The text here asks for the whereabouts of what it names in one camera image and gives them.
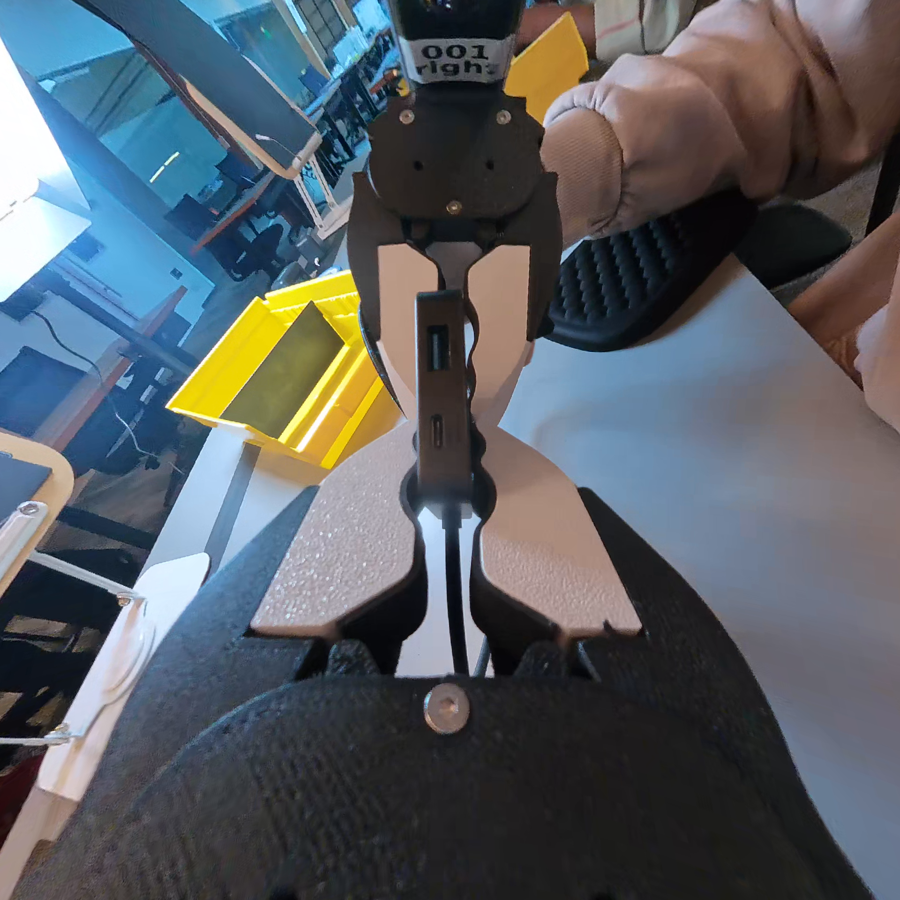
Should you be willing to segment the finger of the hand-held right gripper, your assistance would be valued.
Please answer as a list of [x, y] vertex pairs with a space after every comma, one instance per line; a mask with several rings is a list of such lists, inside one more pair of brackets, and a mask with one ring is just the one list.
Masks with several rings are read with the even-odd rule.
[[378, 248], [380, 336], [376, 346], [390, 389], [405, 417], [417, 415], [416, 299], [438, 290], [439, 270], [408, 244]]
[[530, 259], [527, 246], [499, 246], [467, 273], [478, 331], [471, 359], [475, 375], [471, 411], [478, 429], [500, 424], [533, 354], [534, 342], [527, 336]]

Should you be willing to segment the black bin divider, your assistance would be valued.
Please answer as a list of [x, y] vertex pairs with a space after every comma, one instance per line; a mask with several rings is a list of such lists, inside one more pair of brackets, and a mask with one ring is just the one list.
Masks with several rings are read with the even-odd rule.
[[316, 304], [306, 304], [220, 417], [279, 437], [344, 346]]

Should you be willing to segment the black office chair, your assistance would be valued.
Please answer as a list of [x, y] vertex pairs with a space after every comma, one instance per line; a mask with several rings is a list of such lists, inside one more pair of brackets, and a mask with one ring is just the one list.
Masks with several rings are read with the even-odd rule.
[[279, 246], [285, 235], [285, 228], [274, 223], [257, 233], [252, 241], [247, 241], [241, 233], [233, 235], [238, 251], [235, 259], [227, 267], [234, 282], [242, 282], [256, 273], [264, 273], [273, 283], [281, 275], [287, 263], [279, 254]]

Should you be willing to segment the black mesh cushion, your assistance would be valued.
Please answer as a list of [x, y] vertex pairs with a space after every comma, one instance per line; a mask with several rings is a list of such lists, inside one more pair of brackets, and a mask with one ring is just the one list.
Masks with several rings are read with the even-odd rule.
[[773, 289], [833, 263], [851, 245], [849, 231], [818, 210], [760, 208], [726, 190], [579, 242], [560, 265], [539, 336], [582, 351], [625, 349], [658, 331], [730, 255]]

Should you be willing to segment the black board with wooden rim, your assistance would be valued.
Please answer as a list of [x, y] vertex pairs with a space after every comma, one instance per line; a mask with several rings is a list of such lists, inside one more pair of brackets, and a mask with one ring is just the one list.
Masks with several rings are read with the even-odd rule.
[[74, 487], [74, 470], [61, 453], [1, 433], [2, 593], [56, 523]]

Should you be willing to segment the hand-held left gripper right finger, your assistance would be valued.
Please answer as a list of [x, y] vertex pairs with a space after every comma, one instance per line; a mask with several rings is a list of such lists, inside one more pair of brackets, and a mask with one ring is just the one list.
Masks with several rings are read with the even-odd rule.
[[494, 501], [472, 552], [478, 626], [511, 639], [513, 624], [502, 619], [520, 615], [550, 639], [593, 638], [607, 629], [637, 635], [641, 620], [575, 484], [503, 428], [482, 434]]

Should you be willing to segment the yellow plastic bin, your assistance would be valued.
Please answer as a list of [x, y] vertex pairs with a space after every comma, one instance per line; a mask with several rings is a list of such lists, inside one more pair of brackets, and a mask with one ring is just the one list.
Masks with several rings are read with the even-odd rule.
[[543, 124], [554, 101], [579, 84], [590, 69], [576, 21], [565, 10], [511, 62], [504, 92], [524, 100], [527, 113]]
[[[265, 356], [315, 303], [343, 339], [344, 348], [279, 437], [220, 415]], [[360, 330], [359, 296], [349, 271], [255, 298], [167, 403], [170, 411], [213, 428], [236, 432], [247, 443], [329, 470], [399, 424], [399, 407], [378, 376]]]

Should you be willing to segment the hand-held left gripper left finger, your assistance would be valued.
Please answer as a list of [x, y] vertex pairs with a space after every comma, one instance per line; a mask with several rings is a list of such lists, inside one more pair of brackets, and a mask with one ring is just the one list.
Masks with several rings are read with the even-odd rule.
[[401, 493], [416, 462], [405, 422], [321, 481], [251, 619], [261, 636], [406, 639], [427, 611], [424, 546]]

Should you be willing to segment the white stand base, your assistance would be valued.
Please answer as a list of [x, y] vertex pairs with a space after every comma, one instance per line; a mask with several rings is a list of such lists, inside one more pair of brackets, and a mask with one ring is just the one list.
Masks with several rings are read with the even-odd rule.
[[134, 586], [34, 553], [38, 610], [2, 613], [2, 792], [36, 775], [39, 790], [76, 802], [93, 778], [126, 701], [210, 565], [197, 554], [147, 569]]

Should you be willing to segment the person's right forearm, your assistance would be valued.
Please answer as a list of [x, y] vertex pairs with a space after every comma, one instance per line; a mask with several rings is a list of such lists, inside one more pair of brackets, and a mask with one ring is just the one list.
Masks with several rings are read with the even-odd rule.
[[716, 2], [659, 55], [559, 96], [542, 159], [563, 246], [707, 195], [812, 198], [898, 130], [899, 3]]

